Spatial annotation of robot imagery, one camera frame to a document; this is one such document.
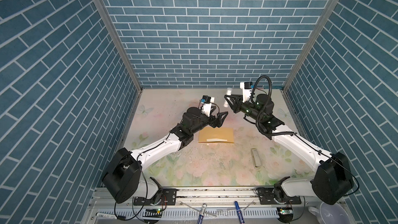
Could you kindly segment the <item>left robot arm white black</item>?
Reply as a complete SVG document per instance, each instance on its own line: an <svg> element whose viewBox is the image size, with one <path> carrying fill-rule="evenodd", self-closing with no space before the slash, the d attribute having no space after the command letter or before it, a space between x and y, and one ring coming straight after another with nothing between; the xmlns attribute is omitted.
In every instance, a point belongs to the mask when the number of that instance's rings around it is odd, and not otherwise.
<svg viewBox="0 0 398 224"><path fill-rule="evenodd" d="M197 107L190 107L182 115L182 120L168 135L135 150L121 148L114 154L106 167L102 183L115 199L123 203L131 197L145 198L156 203L163 190L155 180L144 179L143 172L163 157L188 146L194 134L206 126L220 128L228 112L206 115Z"/></svg>

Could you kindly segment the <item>white glue stick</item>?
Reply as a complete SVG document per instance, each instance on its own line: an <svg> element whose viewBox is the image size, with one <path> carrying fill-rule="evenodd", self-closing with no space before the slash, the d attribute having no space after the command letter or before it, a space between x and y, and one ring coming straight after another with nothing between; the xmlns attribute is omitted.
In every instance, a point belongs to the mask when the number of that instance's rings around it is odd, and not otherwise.
<svg viewBox="0 0 398 224"><path fill-rule="evenodd" d="M232 88L227 88L227 93L226 93L226 95L231 95L232 94Z"/></svg>

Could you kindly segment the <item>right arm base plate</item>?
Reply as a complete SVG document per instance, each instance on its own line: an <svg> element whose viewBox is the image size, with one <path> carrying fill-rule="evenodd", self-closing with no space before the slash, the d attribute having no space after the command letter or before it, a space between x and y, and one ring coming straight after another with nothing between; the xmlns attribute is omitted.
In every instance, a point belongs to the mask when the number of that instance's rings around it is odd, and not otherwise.
<svg viewBox="0 0 398 224"><path fill-rule="evenodd" d="M257 187L254 190L255 194L259 197L261 205L271 204L293 204L298 205L302 203L300 197L288 197L287 195L275 190L274 187Z"/></svg>

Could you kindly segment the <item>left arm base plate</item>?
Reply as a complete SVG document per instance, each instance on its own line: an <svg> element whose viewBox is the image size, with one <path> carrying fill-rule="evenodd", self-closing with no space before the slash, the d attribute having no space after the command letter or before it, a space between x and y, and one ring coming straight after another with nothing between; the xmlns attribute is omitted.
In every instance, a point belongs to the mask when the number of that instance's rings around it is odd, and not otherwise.
<svg viewBox="0 0 398 224"><path fill-rule="evenodd" d="M156 192L156 194L149 199L143 197L134 197L134 205L160 205L161 201L165 200L167 205L175 205L177 197L176 188L163 188Z"/></svg>

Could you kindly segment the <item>brown kraft envelope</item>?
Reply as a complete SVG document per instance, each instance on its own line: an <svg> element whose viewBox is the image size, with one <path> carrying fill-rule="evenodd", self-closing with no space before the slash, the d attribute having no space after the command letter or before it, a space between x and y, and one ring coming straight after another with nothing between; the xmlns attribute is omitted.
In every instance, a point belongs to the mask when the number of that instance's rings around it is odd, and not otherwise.
<svg viewBox="0 0 398 224"><path fill-rule="evenodd" d="M234 143L233 129L205 127L199 132L199 143Z"/></svg>

